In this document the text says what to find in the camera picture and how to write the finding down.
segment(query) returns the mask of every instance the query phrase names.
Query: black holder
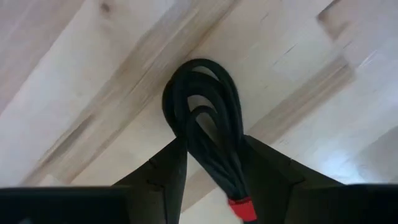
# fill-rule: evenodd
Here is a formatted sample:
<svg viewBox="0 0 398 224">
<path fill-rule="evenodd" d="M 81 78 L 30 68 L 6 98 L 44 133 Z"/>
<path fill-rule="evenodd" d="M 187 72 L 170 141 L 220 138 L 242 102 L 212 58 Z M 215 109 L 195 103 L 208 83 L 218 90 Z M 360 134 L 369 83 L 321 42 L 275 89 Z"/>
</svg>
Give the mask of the black holder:
<svg viewBox="0 0 398 224">
<path fill-rule="evenodd" d="M 343 185 L 250 136 L 239 152 L 257 222 L 397 223 L 396 185 Z M 187 173 L 174 139 L 111 187 L 0 190 L 0 223 L 178 223 Z"/>
</svg>

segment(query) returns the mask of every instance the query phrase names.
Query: wood grain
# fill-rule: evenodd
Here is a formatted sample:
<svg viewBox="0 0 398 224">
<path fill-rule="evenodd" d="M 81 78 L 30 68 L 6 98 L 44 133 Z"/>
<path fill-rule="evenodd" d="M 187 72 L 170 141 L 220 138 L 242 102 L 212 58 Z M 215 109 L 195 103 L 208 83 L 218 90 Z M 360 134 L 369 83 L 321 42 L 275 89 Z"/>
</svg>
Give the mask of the wood grain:
<svg viewBox="0 0 398 224">
<path fill-rule="evenodd" d="M 0 114 L 83 0 L 15 0 L 0 5 Z"/>
<path fill-rule="evenodd" d="M 10 171 L 0 174 L 2 185 L 32 171 L 170 7 L 163 0 L 105 2 L 107 13 L 104 2 L 84 2 L 2 112 L 0 167 Z"/>
<path fill-rule="evenodd" d="M 154 90 L 165 85 L 172 72 L 232 3 L 230 0 L 192 1 L 180 2 L 171 8 L 76 120 L 75 124 L 79 125 L 92 116 L 82 137 L 76 139 L 65 154 L 54 159 L 52 166 L 48 163 L 42 166 L 43 162 L 39 162 L 25 183 L 35 184 L 49 171 L 58 180 L 71 182 L 143 109 Z M 52 146 L 48 156 L 57 152 L 74 129 Z"/>
</svg>

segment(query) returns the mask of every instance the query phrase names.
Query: black rope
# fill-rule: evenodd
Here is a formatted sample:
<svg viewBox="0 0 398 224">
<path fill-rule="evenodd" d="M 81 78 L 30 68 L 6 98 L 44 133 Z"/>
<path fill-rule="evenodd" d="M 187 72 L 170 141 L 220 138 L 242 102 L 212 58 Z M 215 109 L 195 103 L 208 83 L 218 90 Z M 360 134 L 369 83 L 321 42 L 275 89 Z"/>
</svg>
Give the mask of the black rope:
<svg viewBox="0 0 398 224">
<path fill-rule="evenodd" d="M 194 71 L 205 67 L 217 79 Z M 188 97 L 200 95 L 209 106 L 190 111 Z M 238 151 L 242 149 L 243 124 L 238 91 L 228 72 L 216 62 L 194 59 L 184 63 L 173 74 L 163 92 L 164 116 L 177 138 L 184 138 L 189 153 L 203 166 L 211 178 L 231 200 L 248 196 L 241 171 Z M 199 114 L 207 113 L 213 120 L 220 143 L 216 144 L 197 123 Z"/>
</svg>

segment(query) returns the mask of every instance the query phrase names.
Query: red plastic tag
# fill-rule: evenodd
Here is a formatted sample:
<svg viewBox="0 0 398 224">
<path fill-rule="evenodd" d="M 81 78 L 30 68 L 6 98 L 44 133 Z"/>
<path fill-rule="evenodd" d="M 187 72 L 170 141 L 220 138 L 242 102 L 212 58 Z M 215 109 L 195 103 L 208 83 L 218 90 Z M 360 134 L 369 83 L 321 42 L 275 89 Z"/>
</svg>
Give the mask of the red plastic tag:
<svg viewBox="0 0 398 224">
<path fill-rule="evenodd" d="M 237 201 L 228 199 L 228 204 L 234 213 L 244 222 L 257 220 L 256 211 L 254 210 L 254 206 L 250 197 L 246 197 Z"/>
</svg>

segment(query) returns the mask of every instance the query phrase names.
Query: coiled cable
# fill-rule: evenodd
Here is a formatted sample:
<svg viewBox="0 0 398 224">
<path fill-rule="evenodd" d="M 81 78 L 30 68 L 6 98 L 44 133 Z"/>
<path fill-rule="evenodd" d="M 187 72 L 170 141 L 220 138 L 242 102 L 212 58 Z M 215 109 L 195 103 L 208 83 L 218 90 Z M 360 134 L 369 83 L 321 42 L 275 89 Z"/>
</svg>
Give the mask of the coiled cable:
<svg viewBox="0 0 398 224">
<path fill-rule="evenodd" d="M 205 67 L 216 78 L 195 69 Z M 200 95 L 210 106 L 192 111 L 188 97 Z M 248 198 L 238 151 L 243 145 L 243 122 L 238 91 L 228 72 L 216 62 L 194 59 L 184 63 L 167 83 L 162 97 L 164 116 L 177 138 L 186 140 L 188 152 L 202 165 L 230 200 Z M 197 122 L 206 113 L 213 120 L 217 144 Z"/>
</svg>

